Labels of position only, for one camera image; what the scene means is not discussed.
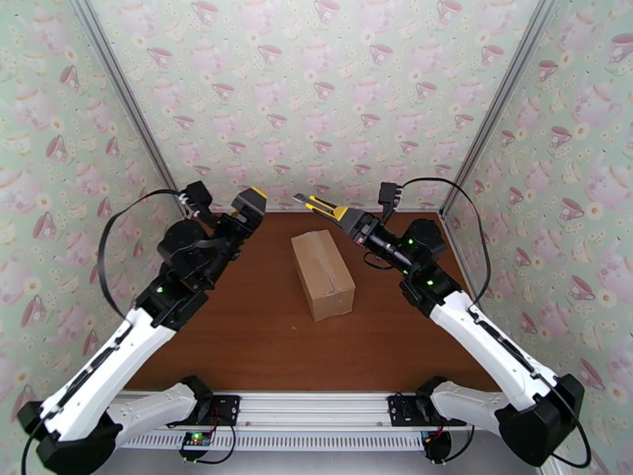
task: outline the black cable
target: black cable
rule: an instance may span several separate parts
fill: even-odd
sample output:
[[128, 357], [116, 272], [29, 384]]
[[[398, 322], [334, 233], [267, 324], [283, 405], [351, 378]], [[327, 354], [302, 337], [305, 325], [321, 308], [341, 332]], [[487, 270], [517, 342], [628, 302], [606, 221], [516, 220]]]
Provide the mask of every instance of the black cable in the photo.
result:
[[444, 179], [443, 177], [414, 177], [413, 179], [410, 179], [406, 183], [404, 183], [402, 185], [402, 189], [406, 188], [409, 184], [419, 182], [419, 181], [437, 181], [437, 182], [450, 184], [457, 191], [461, 192], [464, 196], [466, 196], [466, 199], [471, 204], [472, 209], [475, 210], [475, 214], [477, 216], [477, 225], [479, 226], [479, 235], [481, 237], [481, 245], [483, 248], [483, 258], [486, 261], [486, 279], [483, 282], [483, 286], [481, 287], [479, 294], [475, 297], [475, 301], [473, 301], [470, 307], [468, 308], [468, 311], [470, 311], [470, 309], [474, 305], [476, 305], [480, 301], [480, 299], [486, 294], [486, 290], [488, 289], [488, 286], [490, 285], [490, 280], [492, 276], [490, 255], [488, 254], [488, 247], [486, 246], [486, 237], [483, 233], [483, 226], [481, 225], [481, 217], [479, 216], [479, 212], [477, 211], [477, 206], [475, 206], [475, 203], [472, 202], [472, 199], [470, 199], [470, 196], [466, 194], [466, 191], [464, 191], [464, 189], [460, 188], [458, 184], [452, 182], [451, 180]]
[[459, 451], [455, 453], [455, 455], [451, 455], [450, 457], [442, 460], [442, 463], [451, 462], [452, 460], [454, 460], [455, 458], [463, 454], [468, 449], [468, 447], [470, 447], [470, 444], [472, 443], [472, 439], [474, 436], [475, 436], [475, 425], [472, 425], [472, 428], [470, 429], [470, 433], [468, 434], [468, 438], [466, 439], [466, 443], [464, 444], [464, 446], [460, 448]]
[[[373, 254], [373, 253], [371, 251], [367, 251], [363, 255], [362, 260], [365, 261], [365, 264], [368, 264], [369, 266], [371, 266], [374, 269], [380, 269], [381, 271], [387, 271], [388, 269], [393, 269], [393, 266], [391, 264], [385, 264], [384, 266], [380, 266], [379, 264], [375, 264], [375, 263], [372, 263], [371, 261], [368, 261], [367, 260], [367, 256], [370, 255], [370, 254]], [[375, 259], [377, 259], [377, 260], [380, 259], [375, 254], [373, 254], [373, 257]]]
[[50, 417], [51, 417], [51, 413], [49, 412], [42, 420], [37, 422], [37, 425], [35, 426], [35, 428], [33, 428], [31, 435], [28, 436], [26, 440], [25, 448], [22, 451], [22, 462], [21, 462], [21, 468], [20, 468], [21, 475], [26, 475], [26, 458], [28, 457], [28, 449], [31, 447], [31, 443], [33, 443], [36, 433], [40, 430], [40, 428], [42, 428], [42, 425], [44, 425], [44, 422], [48, 420]]
[[220, 458], [219, 460], [194, 460], [192, 463], [202, 463], [203, 465], [220, 465], [221, 463], [226, 462], [229, 458], [231, 458], [231, 455], [233, 455], [233, 451], [235, 450], [235, 445], [237, 443], [237, 436], [235, 435], [235, 428], [233, 428], [233, 421], [222, 415], [217, 415], [217, 418], [219, 418], [220, 420], [228, 421], [231, 433], [233, 433], [233, 443], [231, 443], [231, 449], [229, 450], [229, 453], [226, 454], [224, 458]]
[[104, 295], [105, 301], [112, 307], [112, 309], [118, 314], [122, 319], [125, 319], [125, 315], [121, 312], [119, 307], [116, 305], [114, 298], [110, 294], [110, 289], [108, 288], [108, 281], [105, 278], [105, 244], [108, 242], [108, 235], [110, 234], [110, 229], [114, 226], [115, 221], [121, 216], [127, 213], [132, 207], [136, 204], [140, 203], [143, 200], [151, 196], [155, 196], [157, 194], [171, 194], [172, 196], [180, 196], [178, 191], [173, 189], [157, 189], [156, 191], [152, 191], [148, 194], [145, 194], [142, 198], [138, 198], [134, 201], [130, 206], [126, 207], [124, 210], [113, 215], [108, 222], [105, 223], [104, 230], [101, 233], [101, 239], [99, 240], [99, 248], [97, 250], [97, 271], [99, 272], [99, 285], [101, 286], [101, 292]]
[[536, 373], [536, 377], [540, 378], [540, 380], [545, 385], [547, 385], [547, 387], [552, 392], [554, 392], [555, 395], [561, 400], [563, 405], [565, 405], [565, 408], [570, 413], [571, 418], [574, 420], [574, 423], [576, 423], [576, 426], [578, 427], [578, 431], [580, 431], [580, 438], [582, 438], [582, 443], [585, 445], [585, 461], [583, 463], [570, 462], [569, 460], [566, 460], [565, 458], [562, 458], [562, 457], [558, 456], [557, 454], [552, 454], [552, 457], [554, 457], [556, 460], [560, 460], [562, 463], [566, 463], [569, 466], [573, 466], [576, 469], [585, 469], [585, 468], [587, 468], [589, 465], [591, 465], [591, 446], [589, 446], [589, 440], [587, 439], [587, 434], [585, 433], [585, 428], [582, 426], [582, 424], [580, 423], [580, 420], [576, 416], [576, 413], [574, 412], [573, 409], [571, 409], [571, 407], [569, 406], [569, 404], [567, 403], [567, 400], [565, 400], [563, 395], [561, 395], [558, 392], [558, 390], [556, 388], [554, 388], [554, 386], [552, 386], [552, 384], [550, 382], [548, 382], [548, 380], [546, 380], [545, 377], [541, 373]]

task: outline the wooden table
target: wooden table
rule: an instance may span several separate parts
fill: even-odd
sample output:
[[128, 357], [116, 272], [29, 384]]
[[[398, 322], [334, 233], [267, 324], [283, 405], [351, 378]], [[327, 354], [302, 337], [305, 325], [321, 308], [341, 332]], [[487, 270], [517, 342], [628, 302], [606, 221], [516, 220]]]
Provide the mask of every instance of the wooden table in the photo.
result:
[[[418, 217], [397, 214], [402, 234]], [[354, 311], [316, 323], [295, 272], [290, 239], [329, 229], [356, 283]], [[363, 249], [312, 213], [269, 213], [209, 292], [207, 304], [138, 371], [128, 388], [163, 390], [196, 374], [213, 390], [412, 391], [435, 374], [496, 386], [445, 331], [412, 308], [399, 274], [362, 261]], [[465, 286], [449, 249], [440, 265]]]

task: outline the cardboard box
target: cardboard box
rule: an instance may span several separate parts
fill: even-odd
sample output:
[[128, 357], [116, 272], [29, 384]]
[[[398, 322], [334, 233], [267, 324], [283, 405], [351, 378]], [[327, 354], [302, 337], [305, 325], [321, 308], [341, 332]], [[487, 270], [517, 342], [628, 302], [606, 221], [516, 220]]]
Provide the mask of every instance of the cardboard box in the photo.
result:
[[356, 285], [327, 230], [292, 238], [294, 262], [314, 321], [349, 313]]

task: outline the wallpaper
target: wallpaper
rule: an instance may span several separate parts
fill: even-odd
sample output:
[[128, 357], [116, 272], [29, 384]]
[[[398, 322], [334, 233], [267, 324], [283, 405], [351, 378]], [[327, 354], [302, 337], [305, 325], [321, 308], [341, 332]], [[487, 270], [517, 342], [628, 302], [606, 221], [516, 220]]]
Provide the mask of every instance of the wallpaper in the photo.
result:
[[454, 178], [536, 1], [92, 3], [177, 182], [294, 209], [295, 192], [375, 206], [381, 181]]
[[[95, 269], [104, 224], [163, 187], [64, 0], [0, 0], [0, 153], [0, 473], [8, 474], [19, 472], [26, 440], [17, 410], [58, 389], [119, 324]], [[155, 199], [115, 224], [108, 242], [108, 281], [123, 311], [157, 271], [154, 246], [176, 220], [175, 204]], [[29, 473], [42, 473], [35, 459]]]
[[[484, 306], [585, 386], [596, 475], [633, 473], [632, 7], [564, 1], [466, 184], [492, 255]], [[474, 214], [449, 219], [480, 286]], [[566, 449], [582, 460], [579, 437]]]

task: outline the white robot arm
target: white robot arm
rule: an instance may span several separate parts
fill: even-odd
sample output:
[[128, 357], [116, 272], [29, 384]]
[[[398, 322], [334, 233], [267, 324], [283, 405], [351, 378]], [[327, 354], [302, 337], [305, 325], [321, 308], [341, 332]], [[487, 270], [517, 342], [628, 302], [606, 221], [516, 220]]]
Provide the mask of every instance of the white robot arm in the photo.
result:
[[[164, 260], [161, 272], [135, 299], [121, 326], [66, 385], [17, 414], [29, 434], [25, 454], [37, 440], [40, 460], [55, 473], [92, 473], [135, 436], [208, 413], [212, 392], [196, 377], [131, 403], [112, 404], [140, 366], [207, 301], [205, 291], [214, 289], [229, 262], [239, 257], [266, 208], [266, 196], [250, 188], [235, 198], [231, 215], [212, 215], [212, 198], [201, 182], [188, 185], [181, 200], [213, 233], [206, 234], [192, 218], [171, 226], [157, 247]], [[104, 294], [109, 299], [107, 290]]]
[[435, 223], [416, 219], [400, 237], [386, 229], [384, 220], [397, 205], [404, 186], [381, 184], [382, 220], [315, 196], [297, 194], [294, 198], [400, 271], [400, 289], [409, 303], [464, 346], [501, 389], [485, 393], [434, 377], [416, 391], [423, 419], [430, 426], [458, 419], [484, 428], [500, 435], [519, 458], [533, 466], [541, 466], [576, 426], [586, 442], [578, 423], [584, 395], [580, 382], [570, 374], [558, 377], [519, 348], [442, 271], [435, 259], [445, 242]]

